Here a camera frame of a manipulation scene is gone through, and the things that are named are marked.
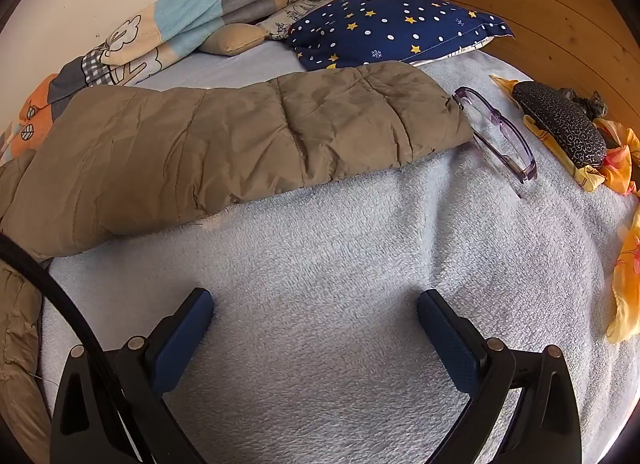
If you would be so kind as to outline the brown puffer jacket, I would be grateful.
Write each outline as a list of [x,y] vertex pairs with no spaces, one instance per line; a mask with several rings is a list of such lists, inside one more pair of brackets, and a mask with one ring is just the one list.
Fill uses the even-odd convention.
[[231,206],[402,169],[472,136],[448,92],[399,62],[242,88],[93,87],[1,169],[1,231],[40,268]]

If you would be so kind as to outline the light blue cloud bedsheet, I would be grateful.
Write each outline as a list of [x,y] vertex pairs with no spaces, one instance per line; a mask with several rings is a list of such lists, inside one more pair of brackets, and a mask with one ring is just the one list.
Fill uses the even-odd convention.
[[639,398],[638,340],[613,345],[610,279],[636,201],[580,190],[542,146],[516,190],[472,146],[231,206],[55,259],[106,348],[201,286],[215,301],[169,410],[209,463],[421,463],[461,412],[420,327],[436,290],[512,349],[556,345],[597,462]]

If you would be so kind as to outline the yellow orange floral cloth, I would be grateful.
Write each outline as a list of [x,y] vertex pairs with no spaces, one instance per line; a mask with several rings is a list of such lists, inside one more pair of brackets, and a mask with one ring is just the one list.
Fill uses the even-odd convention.
[[[497,75],[491,79],[520,108],[525,127],[553,153],[579,187],[593,192],[605,186],[620,195],[639,195],[639,136],[633,129],[606,117],[608,107],[598,92],[594,92],[589,98],[582,98],[573,89],[557,89],[568,100],[580,106],[605,140],[606,155],[602,165],[577,168],[552,135],[537,125],[512,98],[513,86],[525,80],[506,80]],[[612,276],[615,314],[605,332],[605,337],[611,344],[626,342],[639,334],[638,215],[634,215],[631,224],[623,228],[622,240],[622,249],[617,256]]]

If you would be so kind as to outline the black patterned glasses case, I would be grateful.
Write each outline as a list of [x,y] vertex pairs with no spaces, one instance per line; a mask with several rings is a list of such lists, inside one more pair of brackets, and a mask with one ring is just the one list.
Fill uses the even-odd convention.
[[577,168],[602,165],[605,140],[577,103],[538,82],[516,83],[512,98],[537,125],[552,135]]

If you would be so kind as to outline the patchwork rolled blanket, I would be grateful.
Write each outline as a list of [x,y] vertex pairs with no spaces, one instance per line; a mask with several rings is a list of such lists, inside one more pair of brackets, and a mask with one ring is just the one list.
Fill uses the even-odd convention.
[[181,60],[224,25],[252,23],[296,0],[158,0],[98,46],[47,76],[1,135],[1,161],[35,150],[70,99],[92,86],[134,86]]

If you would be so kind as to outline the beige small cushion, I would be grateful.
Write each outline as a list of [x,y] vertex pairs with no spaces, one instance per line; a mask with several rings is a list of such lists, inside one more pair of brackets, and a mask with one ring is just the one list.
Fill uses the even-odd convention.
[[267,36],[268,33],[258,25],[232,23],[210,34],[198,50],[215,56],[237,56],[260,45]]

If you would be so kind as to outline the wooden headboard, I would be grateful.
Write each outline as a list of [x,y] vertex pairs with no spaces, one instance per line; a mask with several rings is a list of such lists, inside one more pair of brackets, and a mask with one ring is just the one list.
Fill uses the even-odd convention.
[[485,50],[580,94],[599,91],[612,120],[639,126],[639,44],[612,0],[448,0],[500,16],[514,35]]

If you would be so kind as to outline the grey printed pillow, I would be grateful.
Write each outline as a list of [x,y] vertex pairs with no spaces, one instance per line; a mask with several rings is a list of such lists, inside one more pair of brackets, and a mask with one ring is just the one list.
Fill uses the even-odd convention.
[[299,20],[306,20],[314,10],[332,2],[334,0],[298,0],[257,23],[257,26],[266,33],[268,39],[283,40]]

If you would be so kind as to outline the navy star pillow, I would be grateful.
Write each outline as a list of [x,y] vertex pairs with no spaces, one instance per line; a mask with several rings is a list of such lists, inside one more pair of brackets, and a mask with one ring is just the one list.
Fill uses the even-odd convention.
[[511,37],[506,21],[444,0],[331,0],[284,41],[308,71],[399,61],[422,65]]

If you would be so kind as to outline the purple frame eyeglasses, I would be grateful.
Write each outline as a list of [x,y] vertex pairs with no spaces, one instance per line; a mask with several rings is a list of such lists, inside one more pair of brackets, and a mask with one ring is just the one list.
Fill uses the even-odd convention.
[[518,198],[537,178],[537,162],[518,128],[480,92],[459,87],[452,94],[472,131],[473,141],[485,161],[506,182]]

